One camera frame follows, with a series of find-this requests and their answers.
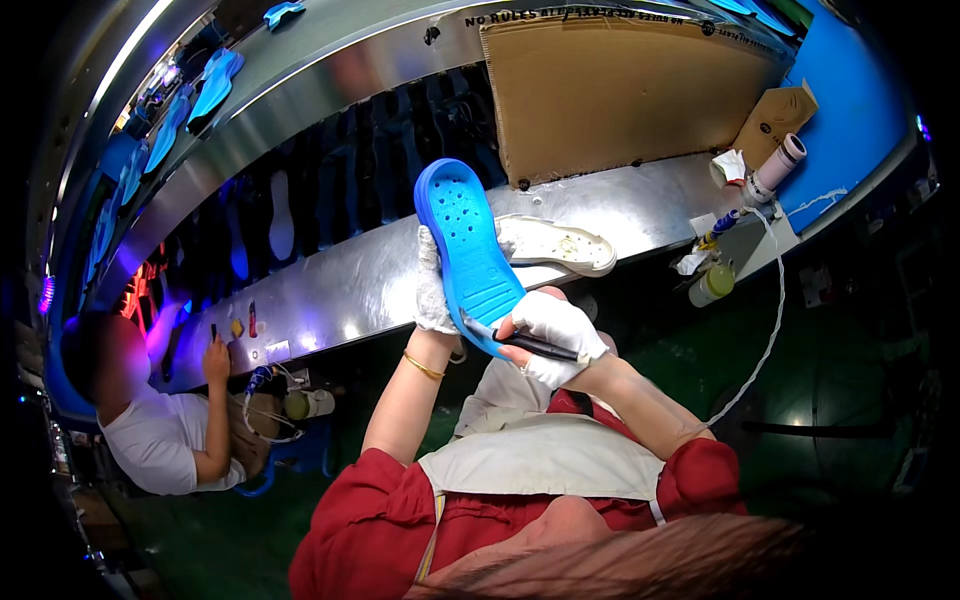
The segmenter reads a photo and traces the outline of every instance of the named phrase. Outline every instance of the white t-shirt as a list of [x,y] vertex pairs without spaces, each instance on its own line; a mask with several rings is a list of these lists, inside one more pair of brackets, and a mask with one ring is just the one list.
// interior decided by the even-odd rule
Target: white t-shirt
[[111,424],[97,424],[113,458],[133,482],[150,493],[184,494],[227,490],[246,474],[236,459],[219,481],[197,485],[193,450],[206,450],[206,398],[196,394],[161,394],[144,383]]

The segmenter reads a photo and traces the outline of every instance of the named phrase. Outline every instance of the khaki pants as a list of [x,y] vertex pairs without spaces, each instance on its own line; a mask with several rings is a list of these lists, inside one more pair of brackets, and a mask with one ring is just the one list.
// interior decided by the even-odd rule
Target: khaki pants
[[[269,394],[254,394],[250,399],[250,406],[263,412],[280,414],[280,400]],[[227,420],[230,428],[230,456],[243,465],[247,480],[250,481],[270,460],[270,444],[251,433],[244,423],[242,396],[227,395]],[[251,427],[260,435],[275,438],[279,433],[279,423],[269,417],[250,413],[249,421]]]

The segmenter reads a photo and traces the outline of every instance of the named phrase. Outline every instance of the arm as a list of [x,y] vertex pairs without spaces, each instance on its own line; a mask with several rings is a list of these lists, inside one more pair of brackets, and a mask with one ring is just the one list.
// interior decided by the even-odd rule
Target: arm
[[694,438],[716,439],[690,411],[612,354],[601,356],[564,387],[610,404],[643,447],[662,461]]
[[227,378],[230,358],[220,334],[204,354],[204,374],[209,387],[210,414],[206,420],[205,450],[193,451],[197,466],[197,485],[227,476],[230,470],[230,431],[227,421]]
[[160,309],[156,316],[156,323],[147,332],[147,354],[150,356],[150,372],[160,368],[163,355],[170,345],[170,332],[174,329],[177,313],[183,306],[181,302],[170,302]]
[[[456,344],[457,336],[416,328],[407,342],[407,353],[427,369],[444,372]],[[441,379],[431,377],[401,357],[373,409],[361,453],[379,448],[404,466],[413,463],[430,422],[440,382]]]

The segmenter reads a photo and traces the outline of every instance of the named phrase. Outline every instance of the hair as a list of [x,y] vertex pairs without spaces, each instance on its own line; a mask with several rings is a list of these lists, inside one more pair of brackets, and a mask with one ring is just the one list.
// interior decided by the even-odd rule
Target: hair
[[[904,510],[903,501],[819,509],[803,523],[744,519],[736,531],[711,516],[696,529],[669,533],[633,550],[668,566],[631,580],[598,573],[571,580],[563,592],[503,596],[483,579],[506,564],[487,565],[427,591],[430,600],[696,600],[699,598],[928,597],[945,584],[948,537],[937,548],[924,543],[942,532],[936,515]],[[589,556],[617,536],[596,542],[572,561]]]
[[93,383],[102,367],[109,319],[110,314],[102,310],[82,313],[66,322],[60,337],[66,378],[84,400],[94,405]]

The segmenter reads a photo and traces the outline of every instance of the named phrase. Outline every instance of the blue stool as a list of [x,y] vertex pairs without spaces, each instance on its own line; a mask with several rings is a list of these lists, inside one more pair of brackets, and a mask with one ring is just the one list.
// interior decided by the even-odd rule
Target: blue stool
[[270,456],[262,472],[265,477],[264,482],[253,490],[245,490],[239,486],[234,486],[233,490],[246,497],[259,496],[274,484],[275,463],[292,458],[297,459],[290,466],[292,470],[303,473],[320,468],[325,476],[332,479],[333,475],[330,474],[328,464],[330,429],[330,417],[317,419],[310,422],[308,427],[304,427],[306,433],[299,440],[289,444],[275,444],[270,450]]

